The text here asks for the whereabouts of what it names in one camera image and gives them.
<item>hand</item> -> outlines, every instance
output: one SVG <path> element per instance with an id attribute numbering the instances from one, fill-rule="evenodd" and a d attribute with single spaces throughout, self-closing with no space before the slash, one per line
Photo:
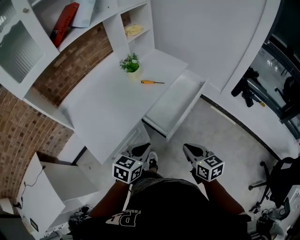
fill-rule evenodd
<path id="1" fill-rule="evenodd" d="M 193 178 L 195 179 L 197 184 L 202 183 L 202 178 L 198 177 L 196 174 L 196 169 L 193 167 L 193 169 L 190 171 L 190 173 L 192 174 Z"/>

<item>cabinet door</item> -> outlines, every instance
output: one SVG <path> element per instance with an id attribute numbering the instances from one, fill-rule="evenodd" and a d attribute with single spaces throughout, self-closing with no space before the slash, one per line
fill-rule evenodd
<path id="1" fill-rule="evenodd" d="M 0 1 L 0 84 L 23 99 L 58 54 L 27 0 Z"/>

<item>open drawer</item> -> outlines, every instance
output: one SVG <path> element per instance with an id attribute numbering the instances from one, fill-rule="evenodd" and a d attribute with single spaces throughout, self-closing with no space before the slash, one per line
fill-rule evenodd
<path id="1" fill-rule="evenodd" d="M 169 141 L 199 99 L 206 83 L 195 73 L 185 70 L 143 120 Z"/>

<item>black chair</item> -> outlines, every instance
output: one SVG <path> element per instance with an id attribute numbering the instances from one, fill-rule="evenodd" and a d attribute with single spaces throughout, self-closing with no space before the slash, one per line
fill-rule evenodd
<path id="1" fill-rule="evenodd" d="M 289 168 L 281 169 L 284 163 L 291 164 Z M 267 180 L 263 183 L 249 186 L 251 191 L 253 188 L 258 188 L 261 186 L 266 186 L 266 189 L 263 193 L 262 199 L 257 202 L 249 211 L 257 213 L 261 207 L 262 202 L 265 198 L 269 199 L 268 191 L 271 190 L 270 200 L 273 201 L 277 208 L 280 208 L 282 205 L 285 206 L 285 212 L 289 213 L 289 201 L 287 195 L 290 192 L 293 185 L 300 184 L 300 157 L 293 159 L 291 157 L 286 157 L 281 161 L 278 161 L 273 167 L 271 174 L 269 174 L 268 168 L 265 162 L 260 163 L 264 167 Z"/>

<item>wire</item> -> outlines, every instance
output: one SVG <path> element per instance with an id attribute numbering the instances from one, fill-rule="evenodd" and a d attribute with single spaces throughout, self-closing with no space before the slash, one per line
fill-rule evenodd
<path id="1" fill-rule="evenodd" d="M 37 183 L 37 180 L 38 180 L 39 175 L 42 173 L 42 171 L 43 171 L 45 168 L 46 168 L 46 166 L 43 166 L 43 167 L 42 167 L 42 170 L 41 170 L 41 172 L 38 174 L 38 176 L 37 176 L 36 181 L 34 182 L 34 184 L 32 184 L 32 185 L 25 184 L 24 190 L 23 190 L 22 195 L 21 195 L 21 202 L 22 202 L 21 209 L 23 208 L 23 194 L 24 194 L 24 192 L 25 192 L 26 187 L 27 187 L 27 186 L 28 186 L 28 187 L 33 187 L 33 186 Z"/>

